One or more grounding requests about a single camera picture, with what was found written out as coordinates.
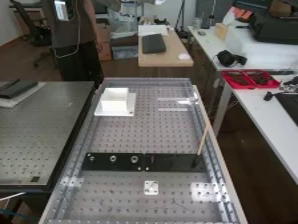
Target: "black metal bracket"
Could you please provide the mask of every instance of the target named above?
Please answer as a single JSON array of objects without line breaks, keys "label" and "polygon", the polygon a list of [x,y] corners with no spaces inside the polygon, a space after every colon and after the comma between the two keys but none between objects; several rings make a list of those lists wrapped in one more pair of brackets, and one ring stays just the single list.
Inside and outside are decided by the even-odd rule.
[{"label": "black metal bracket", "polygon": [[195,154],[86,153],[82,170],[204,172],[202,156]]}]

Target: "white wall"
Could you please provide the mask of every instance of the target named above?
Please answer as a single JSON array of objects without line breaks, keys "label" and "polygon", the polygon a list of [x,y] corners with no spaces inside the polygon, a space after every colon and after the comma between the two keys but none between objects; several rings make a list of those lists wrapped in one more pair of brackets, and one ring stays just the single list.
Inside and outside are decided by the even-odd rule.
[{"label": "white wall", "polygon": [[[145,16],[155,15],[159,20],[167,19],[174,27],[178,18],[182,0],[166,0],[162,5],[145,4]],[[195,0],[185,1],[185,29],[193,24],[195,15]]]},{"label": "white wall", "polygon": [[16,20],[8,6],[9,1],[0,0],[0,46],[20,36]]}]

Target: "office chair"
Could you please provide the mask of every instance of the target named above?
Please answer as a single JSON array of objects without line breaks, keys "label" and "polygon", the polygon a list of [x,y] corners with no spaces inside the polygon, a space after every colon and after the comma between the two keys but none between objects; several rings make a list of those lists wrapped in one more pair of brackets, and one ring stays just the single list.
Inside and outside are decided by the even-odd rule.
[{"label": "office chair", "polygon": [[[26,14],[26,11],[21,5],[20,2],[10,0],[10,3],[14,5],[16,10],[20,14],[21,19],[24,20],[24,23],[26,24],[29,28],[29,43],[34,47],[44,47],[44,46],[50,46],[51,41],[50,41],[50,30],[46,26],[44,26],[44,18],[32,20],[29,15]],[[41,53],[38,59],[33,61],[33,66],[38,67],[38,63],[47,57],[53,57],[53,50],[49,47],[49,52]]]}]

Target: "red tray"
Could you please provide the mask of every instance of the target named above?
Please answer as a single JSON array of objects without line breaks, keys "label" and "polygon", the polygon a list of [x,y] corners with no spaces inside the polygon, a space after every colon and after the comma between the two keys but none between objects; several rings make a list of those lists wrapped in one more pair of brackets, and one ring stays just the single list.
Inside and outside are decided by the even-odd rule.
[{"label": "red tray", "polygon": [[254,82],[255,87],[259,89],[278,88],[279,82],[271,77],[271,75],[262,70],[246,70],[244,75]]},{"label": "red tray", "polygon": [[220,75],[223,79],[226,80],[226,82],[230,84],[231,88],[234,89],[254,89],[255,88],[255,83],[242,71],[227,70],[227,71],[222,71]]}]

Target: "black stand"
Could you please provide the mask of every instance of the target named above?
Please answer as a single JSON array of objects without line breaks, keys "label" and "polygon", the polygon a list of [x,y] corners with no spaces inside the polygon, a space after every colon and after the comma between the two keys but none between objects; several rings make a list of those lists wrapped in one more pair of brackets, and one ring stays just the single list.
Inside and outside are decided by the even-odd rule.
[{"label": "black stand", "polygon": [[[182,5],[181,5],[181,8],[179,8],[179,14],[178,14],[174,30],[175,30],[175,33],[178,34],[179,38],[187,39],[187,32],[185,32],[185,30],[183,30],[183,11],[185,11],[185,0],[182,0]],[[178,30],[177,27],[178,27],[178,22],[179,22],[181,15],[182,15],[182,23],[181,23],[181,27],[179,27],[179,30]]]}]

